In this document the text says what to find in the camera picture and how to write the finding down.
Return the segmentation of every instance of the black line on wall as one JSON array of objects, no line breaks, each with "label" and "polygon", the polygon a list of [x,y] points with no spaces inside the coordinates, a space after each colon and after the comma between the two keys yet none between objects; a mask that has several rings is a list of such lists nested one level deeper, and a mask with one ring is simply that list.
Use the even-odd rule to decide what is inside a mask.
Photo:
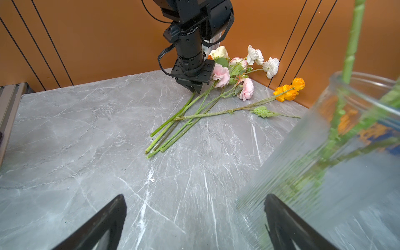
[{"label": "black line on wall", "polygon": [[286,75],[286,73],[288,72],[288,69],[289,69],[290,65],[292,64],[292,61],[293,61],[294,57],[296,56],[296,53],[297,53],[297,51],[298,51],[298,49],[299,49],[299,47],[300,47],[300,44],[302,43],[302,41],[303,41],[303,39],[304,39],[304,37],[305,37],[305,35],[306,35],[306,33],[307,33],[307,30],[308,30],[308,28],[310,27],[310,24],[312,23],[312,20],[314,19],[314,16],[315,16],[315,14],[317,13],[318,8],[320,7],[321,2],[322,2],[322,0],[320,0],[320,3],[318,4],[317,8],[315,9],[314,14],[312,15],[312,18],[311,18],[311,20],[310,20],[310,23],[308,24],[308,26],[307,26],[307,28],[306,28],[306,31],[304,32],[303,37],[301,38],[301,40],[300,40],[300,42],[299,42],[299,45],[297,46],[297,49],[296,49],[296,51],[294,52],[292,59],[290,60],[289,66],[288,66],[288,68],[286,69],[285,74],[283,75],[282,80],[281,80],[280,83],[279,83],[279,86],[282,84],[282,81],[283,81],[283,79],[285,78],[285,75]]},{"label": "black line on wall", "polygon": [[32,2],[33,6],[35,7],[36,13],[37,13],[38,16],[39,16],[40,21],[42,22],[43,27],[44,27],[44,29],[46,30],[46,33],[47,33],[48,37],[50,38],[51,43],[53,44],[54,50],[56,51],[56,53],[57,53],[57,55],[58,55],[58,58],[60,59],[60,62],[61,62],[61,64],[62,64],[62,66],[64,67],[65,72],[66,72],[67,75],[68,75],[68,78],[69,78],[70,81],[71,81],[71,84],[74,85],[74,83],[73,83],[72,80],[71,80],[70,74],[68,74],[68,71],[67,71],[67,69],[66,69],[66,67],[65,67],[65,65],[64,65],[64,62],[63,62],[62,59],[61,59],[61,56],[60,56],[60,54],[58,53],[58,50],[57,50],[56,46],[54,45],[53,39],[51,39],[51,36],[50,36],[50,34],[49,34],[49,32],[48,32],[48,30],[47,30],[47,28],[46,28],[46,25],[44,25],[44,22],[43,22],[43,20],[42,20],[42,17],[40,16],[39,11],[38,11],[38,9],[36,8],[35,3],[33,2],[33,0],[31,0],[31,2]]},{"label": "black line on wall", "polygon": [[38,44],[36,43],[36,40],[33,38],[32,33],[30,32],[28,26],[26,25],[26,22],[25,22],[24,18],[22,17],[20,11],[18,10],[17,6],[15,5],[14,0],[11,0],[11,1],[12,1],[12,4],[14,5],[15,9],[16,9],[17,12],[18,12],[18,15],[20,15],[20,18],[21,18],[22,22],[24,23],[26,29],[28,30],[28,32],[29,32],[29,34],[30,34],[30,37],[32,38],[32,40],[33,40],[33,42],[35,43],[36,47],[38,48],[40,54],[42,55],[44,62],[46,63],[46,65],[47,65],[47,67],[49,68],[51,74],[53,75],[54,79],[56,80],[56,83],[57,83],[58,87],[61,88],[60,84],[59,84],[58,81],[57,81],[56,76],[54,75],[53,71],[52,71],[51,68],[50,68],[50,65],[47,63],[46,58],[44,58],[44,55],[43,55],[42,51],[40,50]]},{"label": "black line on wall", "polygon": [[43,86],[42,82],[40,81],[38,75],[36,74],[36,72],[33,70],[32,66],[30,65],[30,63],[28,62],[28,60],[26,59],[24,53],[22,52],[22,50],[20,49],[20,47],[18,46],[17,42],[15,41],[14,37],[11,35],[10,31],[8,30],[6,24],[3,22],[3,19],[0,17],[0,21],[3,24],[4,28],[6,28],[6,31],[8,32],[8,34],[10,35],[11,39],[14,41],[15,45],[17,46],[18,50],[21,52],[21,55],[24,57],[26,63],[29,65],[30,69],[32,70],[32,72],[35,74],[36,78],[38,79],[38,81],[40,82],[40,85],[43,87],[44,90],[46,90],[46,88]]},{"label": "black line on wall", "polygon": [[308,54],[310,53],[312,47],[314,46],[315,41],[317,40],[318,36],[320,35],[321,30],[322,30],[322,28],[324,27],[326,21],[328,20],[328,17],[330,16],[330,13],[333,11],[333,8],[335,7],[337,1],[338,1],[338,0],[335,1],[335,3],[334,3],[333,6],[332,6],[332,9],[330,9],[330,12],[329,12],[328,16],[326,17],[324,23],[322,24],[322,27],[320,28],[320,31],[318,32],[317,36],[315,37],[314,42],[312,43],[310,49],[308,50],[308,52],[307,52],[307,54],[306,54],[306,57],[304,58],[303,62],[301,63],[300,68],[299,68],[299,70],[297,71],[296,75],[294,76],[295,78],[297,77],[297,74],[299,73],[301,67],[303,66],[303,63],[306,61]]},{"label": "black line on wall", "polygon": [[[285,49],[283,50],[282,55],[281,55],[280,58],[279,58],[279,61],[282,60],[283,54],[285,53],[285,50],[286,50],[286,48],[288,47],[288,44],[289,44],[289,42],[290,42],[290,39],[292,38],[294,29],[296,28],[296,25],[297,25],[297,23],[298,23],[298,21],[299,21],[299,19],[300,19],[301,14],[303,13],[303,10],[304,10],[304,7],[306,6],[306,3],[307,3],[307,0],[304,2],[303,8],[302,8],[301,11],[300,11],[300,14],[299,14],[299,17],[297,18],[296,23],[294,24],[292,33],[291,33],[290,36],[289,36],[289,40],[288,40],[288,42],[286,43]],[[271,80],[270,80],[270,84],[268,84],[268,87],[270,87],[271,82],[272,82],[273,79],[274,79],[274,78],[272,77]]]}]

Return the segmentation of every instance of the flower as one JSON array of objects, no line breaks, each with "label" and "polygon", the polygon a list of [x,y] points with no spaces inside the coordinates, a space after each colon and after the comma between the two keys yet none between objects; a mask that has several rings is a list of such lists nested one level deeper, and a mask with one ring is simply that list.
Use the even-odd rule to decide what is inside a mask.
[{"label": "flower", "polygon": [[210,52],[209,57],[211,57],[213,60],[217,59],[217,58],[226,58],[228,59],[228,52],[226,51],[225,46],[220,46],[218,47],[216,50],[212,50]]},{"label": "flower", "polygon": [[244,78],[243,81],[243,90],[238,95],[239,99],[242,99],[244,102],[250,98],[252,98],[254,93],[254,85],[250,78]]},{"label": "flower", "polygon": [[247,48],[248,55],[246,61],[249,65],[253,65],[256,62],[258,65],[264,63],[264,57],[262,56],[261,50],[253,49],[251,45]]},{"label": "flower", "polygon": [[247,62],[241,57],[232,58],[232,60],[229,62],[229,66],[236,65],[240,61],[242,63],[242,68],[245,68],[247,66]]},{"label": "flower", "polygon": [[[292,88],[293,88],[292,86],[289,86],[287,84],[284,86],[281,86],[281,87],[277,87],[275,89],[274,95],[275,96],[279,95],[280,93],[285,92]],[[299,94],[299,92],[297,92],[296,90],[290,90],[283,95],[277,96],[276,99],[280,102],[283,102],[284,100],[293,101],[298,94]]]},{"label": "flower", "polygon": [[216,88],[223,87],[229,83],[230,75],[229,69],[227,67],[223,67],[221,64],[216,63],[214,66],[214,71],[212,73],[212,79],[214,81],[218,80],[215,85]]},{"label": "flower", "polygon": [[268,79],[271,79],[276,75],[276,73],[278,72],[278,68],[279,68],[278,58],[270,57],[270,59],[268,59],[268,61],[262,65],[262,70],[267,72]]},{"label": "flower", "polygon": [[292,81],[292,88],[294,88],[295,91],[299,91],[302,90],[305,86],[306,83],[304,82],[304,80],[302,78],[294,78]]}]

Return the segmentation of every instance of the brown backdrop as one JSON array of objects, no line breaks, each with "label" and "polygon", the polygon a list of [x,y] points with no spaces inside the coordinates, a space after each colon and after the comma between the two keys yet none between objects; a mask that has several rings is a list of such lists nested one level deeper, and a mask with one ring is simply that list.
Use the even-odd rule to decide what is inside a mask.
[{"label": "brown backdrop", "polygon": [[[152,0],[144,2],[166,20]],[[279,58],[272,80],[264,72],[251,77],[270,88],[302,77],[306,88],[296,101],[311,106],[342,67],[353,1],[232,3],[236,20],[223,42],[229,55],[246,56],[252,44],[266,60]],[[392,79],[400,74],[399,11],[398,0],[367,1],[356,71]],[[168,25],[153,20],[139,0],[3,0],[0,17],[0,86],[28,82],[43,91],[158,70],[156,58],[168,46],[162,37]],[[175,59],[169,53],[164,67]]]}]

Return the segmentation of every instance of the gray marble tabletop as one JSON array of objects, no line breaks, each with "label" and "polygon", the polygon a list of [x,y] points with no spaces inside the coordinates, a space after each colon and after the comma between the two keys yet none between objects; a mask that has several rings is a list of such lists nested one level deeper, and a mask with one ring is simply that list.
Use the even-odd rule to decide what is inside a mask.
[{"label": "gray marble tabletop", "polygon": [[[213,110],[273,92],[255,89],[252,100]],[[190,94],[154,71],[24,95],[0,170],[0,249],[51,249],[117,194],[128,207],[118,249],[250,249],[234,201],[297,120],[247,111],[203,118],[147,160],[149,134]]]}]

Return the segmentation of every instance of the bouquet of flowers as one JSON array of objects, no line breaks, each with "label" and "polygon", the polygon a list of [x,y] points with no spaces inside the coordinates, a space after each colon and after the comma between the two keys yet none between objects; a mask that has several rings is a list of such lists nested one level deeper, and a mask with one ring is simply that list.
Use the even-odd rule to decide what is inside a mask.
[{"label": "bouquet of flowers", "polygon": [[[211,108],[222,98],[238,97],[244,102],[251,99],[254,93],[254,85],[248,74],[263,70],[266,72],[267,78],[272,78],[277,72],[279,67],[279,60],[277,58],[269,58],[264,62],[264,57],[260,50],[252,48],[251,45],[247,48],[248,55],[246,58],[229,58],[228,52],[224,46],[212,50],[209,59],[215,61],[215,67],[212,76],[210,88],[198,95],[195,99],[195,93],[192,94],[187,103],[166,122],[158,127],[151,133],[151,137],[156,136],[150,146],[146,149],[146,158],[150,158],[157,154],[159,151],[164,152],[172,144],[174,144],[180,137],[182,137],[194,124],[196,124],[202,117],[215,116],[221,114],[233,114],[238,110],[248,110],[251,113],[258,115],[262,118],[273,116],[287,116],[299,118],[298,116],[289,116],[286,114],[277,113],[268,110],[267,107],[261,106],[273,100],[283,102],[285,100],[292,101],[298,95],[298,92],[305,87],[304,80],[295,78],[291,85],[284,85],[276,88],[274,96],[260,100],[253,104],[249,104],[240,108],[233,108],[221,112],[209,113]],[[254,69],[251,66],[256,63],[262,65],[260,69]],[[220,95],[206,103],[209,93],[214,89],[220,89]],[[202,99],[202,103],[193,115],[184,116],[190,107],[198,100]],[[188,120],[173,136],[169,135],[176,128],[178,123],[182,120]]]}]

